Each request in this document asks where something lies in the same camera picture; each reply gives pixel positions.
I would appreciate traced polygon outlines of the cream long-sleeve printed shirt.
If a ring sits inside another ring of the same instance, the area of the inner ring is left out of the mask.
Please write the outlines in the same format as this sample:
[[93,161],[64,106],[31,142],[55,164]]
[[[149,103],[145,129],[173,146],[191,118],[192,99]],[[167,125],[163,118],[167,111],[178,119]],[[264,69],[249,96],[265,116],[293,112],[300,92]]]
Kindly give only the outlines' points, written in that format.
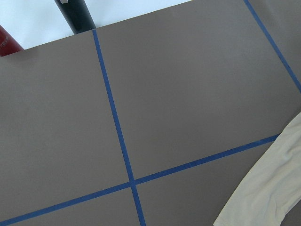
[[229,198],[215,226],[279,226],[301,199],[301,116],[285,127]]

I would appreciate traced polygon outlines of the red cylinder bottle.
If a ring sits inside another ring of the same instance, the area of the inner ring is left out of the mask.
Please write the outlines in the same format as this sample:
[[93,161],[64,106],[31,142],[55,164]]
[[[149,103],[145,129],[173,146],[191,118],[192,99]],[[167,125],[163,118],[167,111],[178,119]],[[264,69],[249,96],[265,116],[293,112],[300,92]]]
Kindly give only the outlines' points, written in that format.
[[0,26],[0,56],[7,56],[23,50],[23,47]]

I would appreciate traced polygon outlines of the black water bottle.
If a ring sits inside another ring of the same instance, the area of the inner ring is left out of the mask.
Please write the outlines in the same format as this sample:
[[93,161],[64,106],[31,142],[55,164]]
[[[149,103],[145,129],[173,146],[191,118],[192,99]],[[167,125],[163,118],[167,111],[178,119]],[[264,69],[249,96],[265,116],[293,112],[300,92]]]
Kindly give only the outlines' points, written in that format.
[[74,34],[96,28],[84,0],[55,0],[55,3]]

